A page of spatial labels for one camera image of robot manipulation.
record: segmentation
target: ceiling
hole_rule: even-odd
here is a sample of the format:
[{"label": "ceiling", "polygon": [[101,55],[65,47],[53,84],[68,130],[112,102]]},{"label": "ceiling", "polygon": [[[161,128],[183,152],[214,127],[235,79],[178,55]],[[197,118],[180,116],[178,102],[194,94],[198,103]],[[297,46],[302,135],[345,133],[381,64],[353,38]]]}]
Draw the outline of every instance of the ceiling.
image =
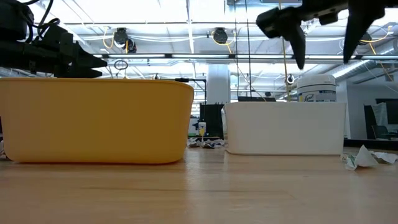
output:
[{"label": "ceiling", "polygon": [[[118,27],[127,28],[127,33],[137,45],[139,54],[184,53],[184,54],[229,54],[225,45],[217,45],[211,38],[211,32],[216,27],[224,27],[232,41],[230,49],[238,54],[282,54],[282,39],[268,39],[256,26],[256,17],[267,10],[277,7],[273,4],[260,4],[260,0],[249,0],[246,11],[243,0],[237,0],[236,10],[230,0],[54,0],[47,20],[58,17],[61,26],[74,35],[74,39],[91,54],[120,54],[122,50],[113,46],[108,49],[104,41],[111,45],[112,33]],[[42,0],[30,8],[39,22],[48,6],[48,0]],[[373,39],[383,38],[388,28],[389,35],[373,45],[376,51],[386,42],[395,39],[398,32],[396,14],[398,9],[386,9],[386,16],[375,21],[368,32]],[[307,34],[308,55],[341,55],[348,11],[338,15],[339,21],[321,26],[318,21],[303,22],[302,28]],[[286,53],[292,54],[288,42]],[[373,54],[369,45],[358,46],[356,54]],[[151,78],[158,73],[166,78],[196,77],[205,78],[207,60],[169,60],[152,59],[148,66],[146,60],[130,60],[135,66],[125,72],[129,78]],[[236,76],[238,69],[235,62],[228,63],[232,76]],[[287,72],[300,75],[316,75],[341,65],[341,61],[330,63],[308,63],[303,70],[299,70],[293,63],[287,64]],[[284,86],[284,65],[278,63],[239,62],[243,73],[249,73],[254,79],[255,88],[282,88]],[[112,73],[117,70],[110,66]],[[110,77],[105,68],[100,69],[104,77]],[[370,73],[360,74],[351,78],[352,82],[363,80],[371,76]],[[240,79],[241,86],[245,80]]]}]

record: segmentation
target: chair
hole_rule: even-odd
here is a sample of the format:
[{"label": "chair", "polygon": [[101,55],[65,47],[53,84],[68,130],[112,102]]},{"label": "chair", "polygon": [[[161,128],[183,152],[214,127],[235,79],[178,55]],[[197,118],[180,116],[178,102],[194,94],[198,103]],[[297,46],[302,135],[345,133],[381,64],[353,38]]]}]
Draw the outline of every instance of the chair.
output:
[{"label": "chair", "polygon": [[376,139],[391,140],[391,138],[397,136],[396,133],[389,133],[385,126],[372,125],[372,128],[373,128],[374,137]]}]

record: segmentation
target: plastic container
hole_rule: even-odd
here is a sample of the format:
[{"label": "plastic container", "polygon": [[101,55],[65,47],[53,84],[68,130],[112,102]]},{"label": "plastic container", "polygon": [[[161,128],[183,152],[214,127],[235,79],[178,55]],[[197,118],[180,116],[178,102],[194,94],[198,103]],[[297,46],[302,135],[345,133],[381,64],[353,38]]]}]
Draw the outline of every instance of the plastic container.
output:
[{"label": "plastic container", "polygon": [[299,102],[336,102],[336,80],[333,75],[300,78],[297,94]]},{"label": "plastic container", "polygon": [[192,102],[172,81],[0,78],[4,148],[19,162],[174,162]]},{"label": "plastic container", "polygon": [[225,105],[227,151],[254,155],[340,155],[345,103]]}]

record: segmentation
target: yellow bin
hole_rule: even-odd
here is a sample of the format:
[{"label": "yellow bin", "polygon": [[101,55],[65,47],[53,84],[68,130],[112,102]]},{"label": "yellow bin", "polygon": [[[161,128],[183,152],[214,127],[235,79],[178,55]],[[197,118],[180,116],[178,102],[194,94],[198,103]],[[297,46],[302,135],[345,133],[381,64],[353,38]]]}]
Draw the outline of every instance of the yellow bin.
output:
[{"label": "yellow bin", "polygon": [[19,162],[174,162],[192,102],[179,82],[0,78],[4,148]]}]

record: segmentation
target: wooden table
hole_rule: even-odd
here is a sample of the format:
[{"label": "wooden table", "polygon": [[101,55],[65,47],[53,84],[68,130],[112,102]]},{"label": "wooden table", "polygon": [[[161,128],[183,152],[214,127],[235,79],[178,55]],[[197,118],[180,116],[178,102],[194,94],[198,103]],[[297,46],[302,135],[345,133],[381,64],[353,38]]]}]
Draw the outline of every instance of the wooden table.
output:
[{"label": "wooden table", "polygon": [[0,162],[0,223],[398,223],[396,165],[189,149],[164,166]]}]

